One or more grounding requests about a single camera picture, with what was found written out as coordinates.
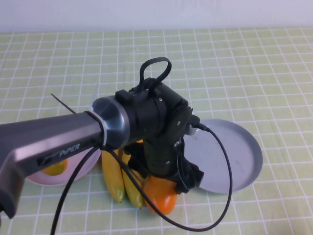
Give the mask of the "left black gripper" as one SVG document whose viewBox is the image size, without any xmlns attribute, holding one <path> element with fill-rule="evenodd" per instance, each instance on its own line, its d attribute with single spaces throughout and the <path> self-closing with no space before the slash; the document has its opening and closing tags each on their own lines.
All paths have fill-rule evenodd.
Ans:
<svg viewBox="0 0 313 235">
<path fill-rule="evenodd" d="M 176 182 L 177 194 L 188 193 L 200 183 L 204 172 L 185 158 L 185 141 L 183 136 L 175 143 L 133 142 L 124 147 L 130 155 L 129 167 L 138 172 L 142 178 L 152 175 L 157 178 Z"/>
</svg>

